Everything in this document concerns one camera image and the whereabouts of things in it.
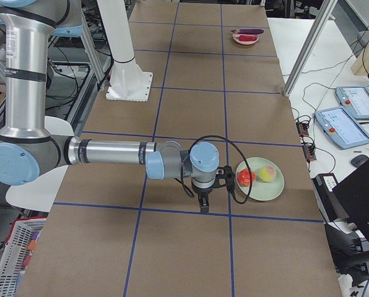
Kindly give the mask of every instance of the white pillar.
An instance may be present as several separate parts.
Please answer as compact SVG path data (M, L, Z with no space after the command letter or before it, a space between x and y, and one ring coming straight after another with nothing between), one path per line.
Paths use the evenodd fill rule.
M110 100L147 101L153 73L136 64L124 0L97 0L115 63L106 95Z

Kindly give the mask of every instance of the red fruit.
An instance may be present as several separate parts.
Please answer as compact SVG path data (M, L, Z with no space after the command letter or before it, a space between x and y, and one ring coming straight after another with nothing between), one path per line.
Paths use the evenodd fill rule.
M239 40L240 41L255 41L257 40L257 36L251 36L251 35L240 35Z
M237 174L237 181L240 184L241 187L248 187L251 184L251 178L249 175L249 170L245 168L244 170L241 170ZM256 174L252 171L252 183L256 181Z

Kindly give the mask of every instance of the computer mouse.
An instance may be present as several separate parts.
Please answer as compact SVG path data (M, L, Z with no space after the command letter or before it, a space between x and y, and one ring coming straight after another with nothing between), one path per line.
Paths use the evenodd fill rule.
M369 157L366 155L358 155L354 159L351 160L351 164L355 167L359 167L362 164L364 164L367 160L369 160Z

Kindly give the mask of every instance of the green plate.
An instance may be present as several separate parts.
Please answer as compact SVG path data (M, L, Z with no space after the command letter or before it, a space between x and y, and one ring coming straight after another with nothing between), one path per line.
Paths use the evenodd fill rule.
M248 161L248 164L251 167L251 169L256 173L256 181L252 185L251 198L255 200L260 200L260 201L269 201L269 200L277 198L284 190L284 184L285 184L284 175L282 174L278 166L267 159L259 158L259 157L248 158L246 160ZM259 169L266 165L275 167L277 171L276 178L274 178L269 183L262 181L258 177ZM237 176L237 174L241 170L244 170L245 168L246 168L245 162L242 161L237 167L235 176ZM243 191L245 194L248 193L249 187L241 187L240 185L239 187L241 191Z

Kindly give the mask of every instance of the white table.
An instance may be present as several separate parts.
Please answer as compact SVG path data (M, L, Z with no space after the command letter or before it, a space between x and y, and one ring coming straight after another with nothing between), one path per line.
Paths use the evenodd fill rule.
M278 58L280 59L280 66L283 74L290 74L312 23L312 20L269 19L272 37L276 46ZM331 67L341 61L345 61L351 54L352 51L337 25L334 21L330 20L321 33L303 72ZM348 63L345 64L341 74L333 83L332 88L346 85L369 85L368 77L353 75L350 68L354 61L355 56L352 56ZM290 94L292 106L299 110L301 115L307 114L312 117L314 110L306 103L302 102L304 88L313 82L319 82L327 87L330 86L335 76L340 73L343 65L344 63L333 69L301 74L293 92ZM326 88L319 85L312 85L306 90L305 100L310 102L313 106L318 106L326 90ZM329 90L318 110L335 106L339 106L339 102L335 97L334 90ZM355 167L350 164L350 160L353 159L353 157L361 153L369 156L369 144L341 150L328 139L318 124L315 124L314 135L312 127L313 125L311 125L310 136L315 139L316 146L327 150L336 158L336 167L333 173L339 182L355 170ZM369 132L369 124L363 127ZM312 178L319 173L329 172L334 163L331 156L320 150L316 151L316 157L317 161L311 162L310 165L310 176Z

